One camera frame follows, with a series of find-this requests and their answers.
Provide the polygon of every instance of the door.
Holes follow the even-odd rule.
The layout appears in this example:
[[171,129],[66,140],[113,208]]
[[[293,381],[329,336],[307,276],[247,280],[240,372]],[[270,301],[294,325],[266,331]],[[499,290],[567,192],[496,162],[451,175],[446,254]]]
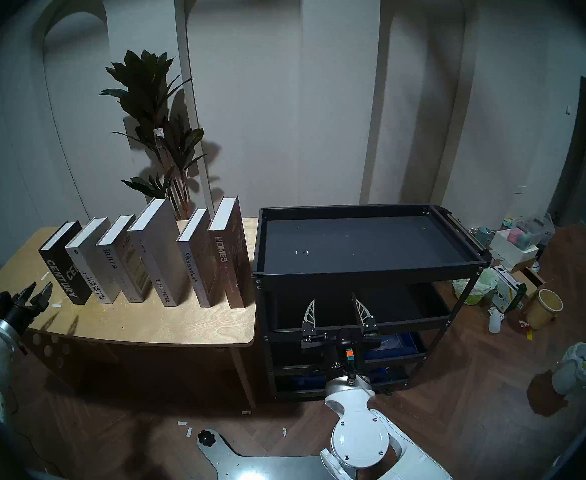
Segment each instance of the door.
[[580,221],[586,205],[586,79],[580,83],[580,100],[566,163],[549,212],[561,227]]

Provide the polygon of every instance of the white book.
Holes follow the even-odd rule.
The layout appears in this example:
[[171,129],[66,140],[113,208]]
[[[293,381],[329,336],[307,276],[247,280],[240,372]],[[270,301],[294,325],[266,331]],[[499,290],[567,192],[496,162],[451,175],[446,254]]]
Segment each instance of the white book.
[[176,242],[180,231],[170,201],[166,198],[151,201],[128,233],[164,306],[177,306],[187,273]]
[[100,303],[112,304],[119,285],[104,253],[96,246],[108,230],[108,218],[93,218],[71,239],[65,249]]
[[128,233],[128,228],[134,221],[135,215],[120,216],[97,246],[102,249],[128,302],[143,303],[151,287],[151,280]]

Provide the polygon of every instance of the pink item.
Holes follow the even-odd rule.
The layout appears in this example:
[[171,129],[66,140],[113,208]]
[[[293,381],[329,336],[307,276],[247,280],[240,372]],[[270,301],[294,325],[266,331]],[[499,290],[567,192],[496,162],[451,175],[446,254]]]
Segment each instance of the pink item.
[[514,226],[511,229],[511,232],[509,232],[509,237],[507,237],[506,240],[509,241],[511,244],[517,246],[518,245],[518,236],[521,236],[522,234],[524,234],[524,230]]

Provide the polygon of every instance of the cart handle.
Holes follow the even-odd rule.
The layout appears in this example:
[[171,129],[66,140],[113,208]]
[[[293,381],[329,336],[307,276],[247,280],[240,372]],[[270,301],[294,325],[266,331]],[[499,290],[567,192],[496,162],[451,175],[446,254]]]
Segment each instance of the cart handle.
[[446,217],[447,221],[466,238],[468,242],[473,244],[479,251],[484,251],[486,248],[479,243],[479,241],[473,237],[467,229],[460,223],[460,221],[453,216],[453,213],[450,211],[440,208],[442,212],[444,212],[444,216]]

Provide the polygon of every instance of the table leg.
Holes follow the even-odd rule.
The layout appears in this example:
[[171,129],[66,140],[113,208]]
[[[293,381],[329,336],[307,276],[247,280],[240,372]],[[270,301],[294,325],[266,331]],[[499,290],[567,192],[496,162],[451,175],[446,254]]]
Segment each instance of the table leg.
[[255,399],[253,398],[251,384],[249,383],[249,379],[246,376],[246,369],[244,369],[242,355],[240,354],[240,351],[239,349],[237,349],[237,347],[231,347],[231,357],[233,358],[233,363],[235,364],[237,374],[240,377],[240,382],[242,382],[242,387],[244,389],[244,394],[246,395],[246,400],[249,401],[249,406],[251,407],[251,409],[255,409]]

